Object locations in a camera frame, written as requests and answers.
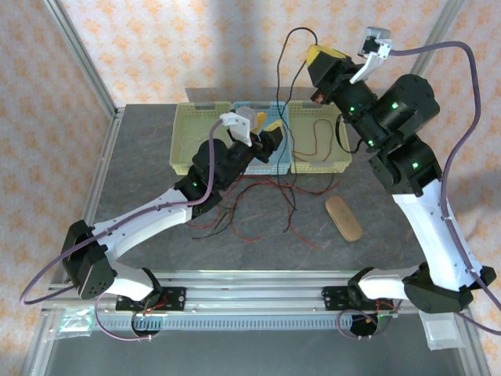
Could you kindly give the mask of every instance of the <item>aluminum frame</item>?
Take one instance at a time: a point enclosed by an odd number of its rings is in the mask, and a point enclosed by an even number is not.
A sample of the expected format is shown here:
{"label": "aluminum frame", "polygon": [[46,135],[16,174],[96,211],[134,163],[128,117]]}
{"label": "aluminum frame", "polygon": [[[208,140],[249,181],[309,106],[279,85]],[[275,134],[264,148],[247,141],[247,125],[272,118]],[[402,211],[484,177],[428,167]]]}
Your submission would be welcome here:
{"label": "aluminum frame", "polygon": [[50,15],[54,19],[56,26],[63,34],[69,50],[73,54],[77,64],[82,69],[84,76],[88,79],[88,83],[96,92],[103,109],[106,111],[108,116],[110,116],[110,118],[113,118],[117,113],[117,106],[115,106],[110,92],[108,92],[108,89],[99,75],[96,66],[87,53],[87,50],[78,36],[78,33],[76,32],[66,10],[59,0],[44,0],[44,3]]}
{"label": "aluminum frame", "polygon": [[[242,330],[249,322],[261,324],[248,330],[332,329],[337,314],[325,310],[321,290],[325,286],[346,285],[354,274],[351,271],[155,272],[161,285],[183,286],[187,291],[184,311],[152,316],[168,317],[158,324],[166,331]],[[52,284],[49,290],[66,286]],[[131,314],[115,312],[115,299],[114,296],[103,298],[99,307],[101,321],[114,331],[129,330]],[[81,300],[75,290],[45,302],[21,374],[45,373],[55,339],[54,328],[59,327],[66,307],[91,308],[92,302]],[[399,312],[416,313],[416,307],[408,302],[402,304]],[[348,327],[350,319],[342,320],[341,326]],[[464,348],[458,349],[465,374],[489,375],[476,329],[462,320],[458,320],[458,327],[465,343]]]}
{"label": "aluminum frame", "polygon": [[[431,33],[428,36],[428,39],[424,42],[424,45],[433,45],[434,43],[439,43],[447,34],[447,31],[452,25],[452,22],[456,19],[457,14],[461,10],[461,7],[464,4],[464,0],[448,0],[444,9],[438,16],[437,23],[431,29]],[[414,63],[410,73],[422,75],[428,64],[430,63],[431,58],[434,55],[434,51],[421,53]]]}

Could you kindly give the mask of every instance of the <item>patterned wallpaper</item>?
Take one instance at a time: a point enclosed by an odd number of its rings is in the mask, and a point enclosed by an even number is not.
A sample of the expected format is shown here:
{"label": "patterned wallpaper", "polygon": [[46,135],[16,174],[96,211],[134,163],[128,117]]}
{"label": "patterned wallpaper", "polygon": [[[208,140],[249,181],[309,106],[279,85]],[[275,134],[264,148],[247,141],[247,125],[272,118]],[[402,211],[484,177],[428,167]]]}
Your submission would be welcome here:
{"label": "patterned wallpaper", "polygon": [[[501,298],[501,8],[498,0],[467,2],[445,40],[460,40],[474,50],[478,63],[482,115],[477,131],[452,167],[449,199],[471,249],[496,269],[492,290]],[[434,87],[442,112],[420,133],[442,166],[474,113],[470,70],[460,49],[439,52],[425,77]],[[501,313],[482,291],[475,293],[474,317],[501,330]],[[480,333],[492,374],[501,373],[501,338]]]}
{"label": "patterned wallpaper", "polygon": [[0,374],[16,375],[40,310],[19,295],[82,216],[109,120],[42,0],[2,1],[0,24]]}
{"label": "patterned wallpaper", "polygon": [[[11,3],[0,9],[0,17],[5,20],[2,24],[7,25],[0,30],[0,48],[8,51],[0,54],[6,56],[2,63],[7,67],[0,71],[0,83],[8,88],[0,92],[2,156],[7,156],[2,158],[2,195],[9,195],[8,204],[0,208],[5,221],[0,239],[2,254],[11,260],[3,265],[18,266],[16,280],[23,270],[24,284],[54,249],[59,249],[67,223],[80,215],[106,117],[40,9],[41,2]],[[291,28],[311,27],[321,44],[357,60],[360,38],[368,25],[390,28],[399,49],[422,45],[445,0],[311,0],[307,6],[298,0],[63,3],[116,104],[124,106],[269,99],[269,88],[276,86],[276,60]],[[500,12],[495,0],[466,2],[447,36],[473,46],[484,104],[479,129],[454,164],[449,196],[470,246],[483,263],[498,271],[501,247],[495,233],[501,221],[501,157],[495,145],[501,141],[501,113],[496,109],[501,95],[501,76],[496,69],[496,60],[501,58],[501,32],[496,25]],[[285,85],[311,43],[307,33],[297,33],[290,39],[281,66]],[[370,86],[384,90],[408,71],[414,60],[387,60],[369,80]],[[473,113],[467,61],[459,51],[440,52],[425,75],[434,86],[442,112],[421,135],[443,165]],[[297,85],[310,87],[306,72]],[[23,215],[32,211],[34,215]],[[26,229],[31,228],[34,230],[28,237]],[[2,271],[0,282],[16,290],[12,293],[16,298],[21,284],[14,284],[12,275],[11,269]],[[501,278],[493,288],[501,296]],[[7,308],[12,304],[11,295],[0,294],[0,318],[7,316],[13,323],[14,315]],[[476,294],[473,311],[483,323],[501,327],[499,314],[481,292]],[[8,333],[8,341],[0,344],[6,347],[0,353],[7,354],[10,367],[27,346],[22,338],[30,334],[35,312],[28,311],[21,319],[19,335]],[[481,333],[481,337],[489,366],[496,374],[501,370],[501,341],[488,334]]]}
{"label": "patterned wallpaper", "polygon": [[[115,103],[269,100],[287,32],[312,28],[320,43],[356,56],[367,26],[396,45],[421,45],[445,0],[63,0]],[[280,68],[290,85],[312,36],[297,32]],[[415,58],[387,61],[371,87],[386,88]],[[313,93],[308,73],[297,86]]]}

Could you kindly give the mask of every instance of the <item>black bracket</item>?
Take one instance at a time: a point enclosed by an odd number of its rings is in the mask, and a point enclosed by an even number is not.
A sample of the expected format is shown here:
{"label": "black bracket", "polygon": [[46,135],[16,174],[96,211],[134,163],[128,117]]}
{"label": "black bracket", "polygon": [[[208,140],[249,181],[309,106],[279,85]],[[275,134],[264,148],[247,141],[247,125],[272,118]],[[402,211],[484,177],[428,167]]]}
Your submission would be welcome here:
{"label": "black bracket", "polygon": [[[496,279],[496,272],[489,266],[482,266],[480,278],[489,286]],[[403,283],[407,298],[425,313],[461,312],[473,301],[471,292],[480,287],[477,282],[469,287],[462,286],[459,291],[435,286],[426,262],[413,275],[404,278]]]}
{"label": "black bracket", "polygon": [[[93,230],[84,220],[72,224],[68,229],[62,252],[90,238]],[[106,250],[106,245],[99,245],[94,240],[62,260],[63,267],[77,288],[80,298],[95,298],[113,284],[115,272],[104,253]]]}
{"label": "black bracket", "polygon": [[[154,305],[155,312],[183,311],[186,303],[185,287],[160,287],[160,296]],[[126,296],[118,296],[115,306],[117,311],[144,311],[145,307]]]}
{"label": "black bracket", "polygon": [[322,296],[326,311],[343,311],[345,309],[375,311],[378,308],[387,310],[390,309],[390,306],[384,303],[393,305],[393,301],[390,299],[378,299],[379,305],[375,300],[361,301],[360,305],[356,305],[348,296],[348,286],[325,286],[322,289]]}

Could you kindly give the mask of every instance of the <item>purple cable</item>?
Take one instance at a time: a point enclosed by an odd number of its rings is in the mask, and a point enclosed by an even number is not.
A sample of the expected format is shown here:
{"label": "purple cable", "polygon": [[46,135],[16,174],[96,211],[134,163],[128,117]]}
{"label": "purple cable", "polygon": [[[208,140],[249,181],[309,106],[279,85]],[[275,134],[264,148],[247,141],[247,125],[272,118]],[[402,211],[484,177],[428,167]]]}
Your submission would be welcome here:
{"label": "purple cable", "polygon": [[161,204],[158,206],[150,206],[148,208],[144,208],[143,210],[137,211],[134,214],[131,214],[127,218],[122,219],[120,222],[115,223],[113,226],[110,228],[102,231],[101,233],[98,233],[97,235],[90,237],[81,243],[78,243],[74,245],[73,247],[67,249],[65,252],[61,253],[59,256],[55,257],[51,262],[49,262],[42,270],[40,270],[36,276],[33,277],[33,279],[30,281],[30,283],[24,288],[24,291],[21,293],[20,296],[20,303],[23,306],[30,306],[33,304],[37,304],[39,302],[43,302],[47,299],[54,298],[58,295],[61,295],[62,293],[69,291],[70,289],[73,288],[73,286],[68,286],[65,287],[62,290],[59,290],[57,292],[54,292],[52,294],[42,296],[41,298],[36,298],[33,300],[26,300],[26,297],[28,293],[31,291],[33,286],[40,280],[40,278],[43,277],[47,271],[52,268],[56,263],[62,261],[66,257],[70,256],[74,252],[78,251],[79,249],[82,249],[86,245],[91,244],[93,241],[101,239],[102,237],[105,237],[106,235],[112,233],[113,231],[117,230],[120,226],[123,226],[125,223],[132,221],[135,218],[138,218],[141,215],[144,215],[149,212],[153,211],[158,211],[163,208],[169,208],[171,206],[194,206],[198,204],[202,204],[203,202],[206,201],[206,199],[209,198],[212,192],[212,186],[214,185],[214,170],[215,170],[215,157],[214,157],[214,132],[216,128],[222,123],[222,120],[217,120],[215,124],[212,126],[211,130],[209,131],[209,181],[207,182],[207,190],[205,191],[205,194],[198,200],[194,201],[187,201],[187,202],[172,202],[172,203],[165,203]]}
{"label": "purple cable", "polygon": [[[461,258],[463,259],[465,265],[468,268],[468,271],[473,276],[475,281],[478,283],[480,287],[485,291],[487,296],[492,300],[492,302],[496,305],[497,309],[501,312],[501,302],[499,302],[498,298],[494,296],[494,294],[490,291],[484,281],[478,276],[477,272],[474,271],[474,267],[468,258],[468,254],[463,247],[463,244],[460,240],[460,235],[457,233],[454,225],[452,224],[452,220],[450,218],[449,207],[447,205],[447,182],[449,179],[449,173],[452,167],[452,161],[454,157],[457,155],[460,148],[463,144],[468,140],[474,130],[477,128],[478,122],[480,121],[481,114],[481,99],[480,99],[480,87],[478,84],[478,73],[477,73],[477,64],[475,63],[475,56],[471,47],[464,42],[451,41],[451,42],[441,42],[434,45],[425,45],[424,47],[419,47],[418,49],[407,49],[406,51],[395,51],[391,50],[390,55],[392,56],[409,56],[417,53],[423,53],[428,51],[433,51],[436,49],[444,49],[448,47],[459,47],[462,49],[468,56],[468,62],[470,64],[471,70],[471,84],[473,86],[473,97],[474,97],[474,105],[475,105],[475,114],[473,121],[471,122],[470,127],[464,133],[463,137],[458,141],[458,143],[452,148],[451,154],[447,157],[447,161],[445,163],[444,172],[442,174],[442,187],[440,191],[440,206],[442,209],[442,214],[445,219],[445,224],[447,225],[447,229],[449,230],[452,240],[454,244],[457,246],[458,251],[460,252]],[[497,331],[495,329],[491,329],[489,327],[485,327],[484,325],[477,323],[476,321],[470,319],[467,316],[464,316],[462,313],[457,313],[458,316],[462,317],[466,321],[474,324],[480,329],[487,331],[488,333],[501,335],[501,331]]]}
{"label": "purple cable", "polygon": [[101,323],[101,320],[99,319],[98,314],[97,314],[99,302],[101,302],[101,298],[105,294],[106,293],[103,292],[100,296],[98,296],[96,299],[96,302],[94,303],[94,317],[96,318],[97,326],[101,329],[101,331],[103,331],[104,334],[106,334],[108,337],[111,337],[113,339],[117,339],[117,340],[123,341],[123,342],[140,342],[140,341],[144,341],[146,339],[151,340],[154,337],[151,335],[147,335],[145,337],[135,337],[135,338],[134,337],[122,337],[120,335],[116,335],[116,334],[113,334],[112,332],[108,331],[104,327],[104,325]]}

